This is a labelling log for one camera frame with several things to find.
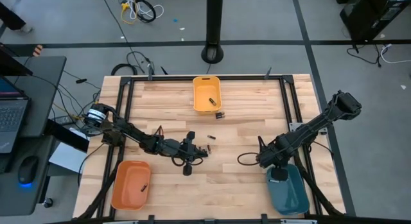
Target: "wooden tabletop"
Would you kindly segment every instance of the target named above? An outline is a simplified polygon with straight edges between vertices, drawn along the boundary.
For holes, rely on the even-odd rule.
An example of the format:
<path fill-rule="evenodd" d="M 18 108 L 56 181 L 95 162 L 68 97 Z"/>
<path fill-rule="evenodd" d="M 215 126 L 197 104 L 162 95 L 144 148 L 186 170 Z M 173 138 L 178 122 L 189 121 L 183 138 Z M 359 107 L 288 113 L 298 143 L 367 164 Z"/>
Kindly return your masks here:
<path fill-rule="evenodd" d="M 304 122 L 318 115 L 319 107 L 310 75 L 294 75 L 295 86 Z M 106 76 L 100 103 L 116 106 L 119 76 Z M 291 93 L 288 90 L 293 120 Z M 152 177 L 147 204 L 140 211 L 117 211 L 116 220 L 147 220 L 154 214 L 157 220 L 193 219 L 259 219 L 282 217 L 273 208 L 265 183 L 265 170 L 259 166 L 241 166 L 237 156 L 245 152 L 258 152 L 257 136 L 270 142 L 288 131 L 279 83 L 274 80 L 222 80 L 221 92 L 224 119 L 201 116 L 193 110 L 193 84 L 188 82 L 137 82 L 130 122 L 152 134 L 162 125 L 166 139 L 182 140 L 189 131 L 195 131 L 197 146 L 210 144 L 211 154 L 193 174 L 182 175 L 182 168 L 174 166 L 169 158 L 145 154 L 138 144 L 127 140 L 124 160 L 149 163 Z M 127 90 L 123 97 L 124 114 Z M 101 136 L 90 141 L 89 153 L 94 151 Z M 317 142 L 328 145 L 326 136 Z M 81 215 L 101 188 L 108 146 L 91 155 L 84 167 L 74 217 Z M 254 156 L 243 160 L 252 162 Z M 313 144 L 311 159 L 317 185 L 330 202 L 344 212 L 340 188 L 333 160 L 328 150 Z M 311 192 L 306 185 L 312 201 Z M 109 214 L 111 190 L 107 193 L 105 215 Z M 310 210 L 314 213 L 313 203 Z"/>

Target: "concrete floor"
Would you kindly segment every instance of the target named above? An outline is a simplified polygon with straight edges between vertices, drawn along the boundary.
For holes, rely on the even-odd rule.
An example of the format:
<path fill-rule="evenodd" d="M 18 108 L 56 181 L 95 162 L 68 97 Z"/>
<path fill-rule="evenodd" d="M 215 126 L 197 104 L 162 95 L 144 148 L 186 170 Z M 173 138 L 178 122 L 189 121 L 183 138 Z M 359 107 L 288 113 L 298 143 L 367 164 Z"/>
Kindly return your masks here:
<path fill-rule="evenodd" d="M 45 49 L 42 56 L 66 56 L 65 70 L 88 78 L 95 85 L 101 85 L 103 77 L 109 75 L 115 65 L 126 62 L 127 47 L 70 46 L 71 43 L 124 42 L 102 0 L 21 0 L 17 4 L 15 0 L 0 1 L 8 6 L 15 5 L 15 11 L 35 27 L 27 35 L 6 29 L 0 42 L 56 44 L 55 47 L 61 48 Z M 114 14 L 119 15 L 117 0 L 107 1 Z M 166 13 L 151 24 L 121 23 L 130 42 L 205 39 L 206 0 L 148 1 L 162 4 Z M 310 40 L 348 39 L 338 16 L 342 5 L 335 0 L 299 0 L 299 3 Z M 381 34 L 385 39 L 411 39 L 410 16 L 411 8 L 408 7 Z M 225 0 L 222 40 L 302 40 L 293 1 Z M 170 74 L 204 74 L 208 65 L 200 58 L 202 48 L 184 44 L 133 47 L 153 60 L 157 68 L 163 66 Z M 411 183 L 408 170 L 411 136 L 407 132 L 411 123 L 411 65 L 383 63 L 378 68 L 347 55 L 347 48 L 349 46 L 312 46 L 327 99 L 342 89 L 353 94 L 363 105 L 362 114 L 355 120 L 335 124 L 356 215 L 411 220 L 408 186 Z M 272 73 L 311 74 L 303 45 L 230 45 L 223 49 L 225 58 L 211 66 L 210 74 L 265 73 L 269 67 L 272 67 Z M 360 50 L 360 55 L 374 60 L 377 53 L 372 46 L 366 46 Z M 411 46 L 393 45 L 385 56 L 391 61 L 411 59 Z M 121 73 L 127 74 L 128 71 L 124 69 Z M 62 77 L 62 85 L 83 105 L 96 92 L 88 85 L 77 85 L 67 74 Z M 58 110 L 56 112 L 58 116 L 63 115 Z M 27 217 L 1 217 L 0 223 L 68 220 L 74 209 L 77 185 L 75 177 L 60 177 L 51 181 L 51 188 L 58 188 L 62 183 L 70 189 L 67 193 L 52 194 L 60 202 L 59 206 L 38 207 L 32 216 Z"/>

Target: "orange bin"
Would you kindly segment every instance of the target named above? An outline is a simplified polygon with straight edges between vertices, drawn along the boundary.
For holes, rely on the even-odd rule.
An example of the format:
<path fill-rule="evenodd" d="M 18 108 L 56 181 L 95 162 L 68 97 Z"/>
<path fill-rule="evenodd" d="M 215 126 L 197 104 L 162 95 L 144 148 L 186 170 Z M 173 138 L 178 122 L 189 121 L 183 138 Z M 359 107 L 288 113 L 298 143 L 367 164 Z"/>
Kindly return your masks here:
<path fill-rule="evenodd" d="M 147 201 L 150 177 L 150 167 L 145 162 L 128 160 L 120 163 L 111 205 L 115 209 L 126 211 L 138 211 L 143 208 Z"/>
<path fill-rule="evenodd" d="M 203 115 L 215 114 L 222 106 L 220 79 L 215 76 L 198 76 L 193 80 L 194 109 Z"/>

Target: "laptop keyboard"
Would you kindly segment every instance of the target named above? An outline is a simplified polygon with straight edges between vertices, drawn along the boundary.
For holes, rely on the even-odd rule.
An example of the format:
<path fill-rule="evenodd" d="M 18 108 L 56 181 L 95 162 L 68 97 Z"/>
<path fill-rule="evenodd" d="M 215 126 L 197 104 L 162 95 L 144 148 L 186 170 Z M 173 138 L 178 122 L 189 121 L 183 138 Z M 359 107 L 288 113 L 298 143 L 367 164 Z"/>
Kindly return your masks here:
<path fill-rule="evenodd" d="M 17 131 L 24 107 L 0 107 L 0 132 Z"/>

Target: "blue plastic container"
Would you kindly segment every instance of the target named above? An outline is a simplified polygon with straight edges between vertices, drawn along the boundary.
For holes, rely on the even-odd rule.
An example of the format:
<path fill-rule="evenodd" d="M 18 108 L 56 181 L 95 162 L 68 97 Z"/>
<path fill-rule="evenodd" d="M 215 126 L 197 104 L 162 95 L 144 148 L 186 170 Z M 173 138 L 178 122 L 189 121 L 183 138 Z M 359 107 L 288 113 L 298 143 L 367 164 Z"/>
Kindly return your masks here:
<path fill-rule="evenodd" d="M 274 208 L 282 215 L 302 214 L 310 209 L 307 193 L 297 166 L 287 165 L 288 180 L 270 182 L 272 168 L 268 169 L 266 182 Z"/>

